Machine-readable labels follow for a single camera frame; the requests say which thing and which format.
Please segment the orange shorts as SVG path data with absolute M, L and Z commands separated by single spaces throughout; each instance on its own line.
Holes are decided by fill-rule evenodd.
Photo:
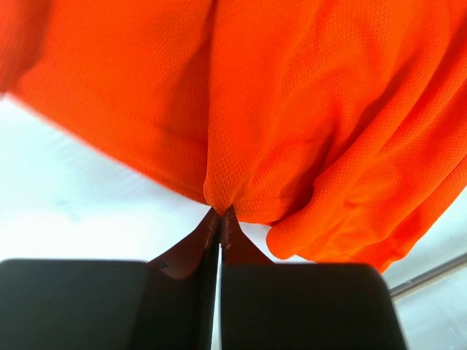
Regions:
M 466 187 L 464 1 L 3 1 L 1 92 L 280 259 L 384 271 Z

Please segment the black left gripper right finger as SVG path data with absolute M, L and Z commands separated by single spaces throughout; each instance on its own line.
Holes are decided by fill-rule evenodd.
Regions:
M 387 285 L 370 265 L 274 263 L 242 232 L 234 208 L 220 229 L 223 349 L 406 349 Z

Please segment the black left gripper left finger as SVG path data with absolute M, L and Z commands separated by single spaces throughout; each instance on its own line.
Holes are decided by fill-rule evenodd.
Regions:
M 1 263 L 3 349 L 209 349 L 219 217 L 150 262 Z

